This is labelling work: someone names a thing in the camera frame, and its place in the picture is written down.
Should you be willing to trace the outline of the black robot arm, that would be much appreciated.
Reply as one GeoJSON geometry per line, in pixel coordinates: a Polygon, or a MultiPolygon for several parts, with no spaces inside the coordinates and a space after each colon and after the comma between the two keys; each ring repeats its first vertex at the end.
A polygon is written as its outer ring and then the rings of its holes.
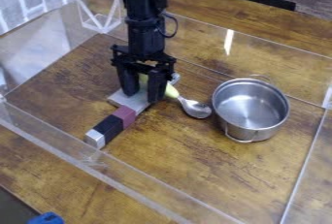
{"type": "Polygon", "coordinates": [[[164,53],[164,9],[167,0],[123,0],[127,10],[128,45],[113,45],[111,65],[116,68],[123,93],[131,97],[140,90],[140,75],[147,76],[147,101],[157,102],[172,79],[176,59],[164,53]]]}

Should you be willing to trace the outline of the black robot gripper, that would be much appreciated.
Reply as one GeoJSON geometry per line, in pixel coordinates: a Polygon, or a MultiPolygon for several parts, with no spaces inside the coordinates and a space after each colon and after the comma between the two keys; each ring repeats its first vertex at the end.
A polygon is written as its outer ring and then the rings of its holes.
{"type": "Polygon", "coordinates": [[[116,68],[123,93],[131,97],[139,89],[139,73],[147,75],[147,101],[156,103],[164,96],[167,76],[174,73],[176,59],[164,53],[166,34],[163,18],[135,21],[125,19],[128,45],[113,45],[111,65],[116,68]]]}

